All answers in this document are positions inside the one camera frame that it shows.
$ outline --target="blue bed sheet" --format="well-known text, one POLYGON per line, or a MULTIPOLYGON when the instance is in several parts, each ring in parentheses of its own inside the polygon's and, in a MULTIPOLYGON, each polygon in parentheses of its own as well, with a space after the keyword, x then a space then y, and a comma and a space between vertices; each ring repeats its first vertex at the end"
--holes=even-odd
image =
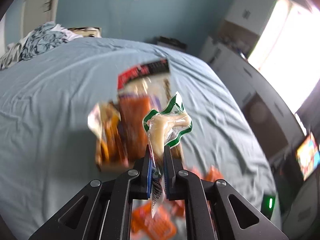
MULTIPOLYGON (((95 166, 87 116, 97 102, 116 100, 119 73, 161 57, 193 120, 181 140, 186 166, 205 173, 213 164, 257 209, 263 192, 276 192, 255 136, 206 63, 141 42, 80 38, 0 72, 0 213, 18 240, 92 179, 116 178, 95 166)), ((272 221, 281 227, 275 208, 272 221)), ((177 239, 185 235, 180 224, 177 239)))

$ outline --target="white chew bone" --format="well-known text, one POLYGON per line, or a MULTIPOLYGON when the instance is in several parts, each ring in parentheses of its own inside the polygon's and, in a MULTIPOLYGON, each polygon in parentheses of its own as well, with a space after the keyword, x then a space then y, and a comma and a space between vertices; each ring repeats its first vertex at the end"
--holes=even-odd
POLYGON ((153 153, 161 162, 163 162, 164 143, 169 131, 173 127, 187 127, 190 123, 191 118, 187 113, 157 114, 151 118, 148 137, 153 153))

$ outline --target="triangular cutout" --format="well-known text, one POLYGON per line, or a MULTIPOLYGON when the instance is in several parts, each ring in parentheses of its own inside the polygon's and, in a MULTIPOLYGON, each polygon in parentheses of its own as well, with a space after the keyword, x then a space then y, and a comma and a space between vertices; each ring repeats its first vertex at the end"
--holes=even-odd
POLYGON ((82 196, 61 218, 58 219, 58 222, 69 228, 76 229, 87 201, 88 197, 82 196))
POLYGON ((229 195, 228 199, 241 229, 246 229, 259 223, 259 218, 257 218, 256 215, 253 214, 235 195, 229 195))

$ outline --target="television screen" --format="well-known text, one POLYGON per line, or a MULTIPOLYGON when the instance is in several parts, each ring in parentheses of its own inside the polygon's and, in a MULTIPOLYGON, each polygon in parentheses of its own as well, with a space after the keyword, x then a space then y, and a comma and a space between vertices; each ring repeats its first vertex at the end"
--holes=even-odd
POLYGON ((319 148, 312 133, 306 137, 297 149, 296 159, 300 165, 303 179, 306 180, 320 164, 319 148))

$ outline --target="teal wall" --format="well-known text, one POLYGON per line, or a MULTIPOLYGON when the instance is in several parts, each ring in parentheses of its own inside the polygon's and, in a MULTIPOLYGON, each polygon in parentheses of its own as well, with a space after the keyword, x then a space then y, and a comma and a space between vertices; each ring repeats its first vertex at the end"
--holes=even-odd
POLYGON ((21 37, 21 11, 23 0, 14 0, 5 14, 4 36, 5 44, 18 42, 21 37))
POLYGON ((197 56, 232 0, 59 0, 56 22, 102 28, 102 36, 153 42, 176 38, 197 56))

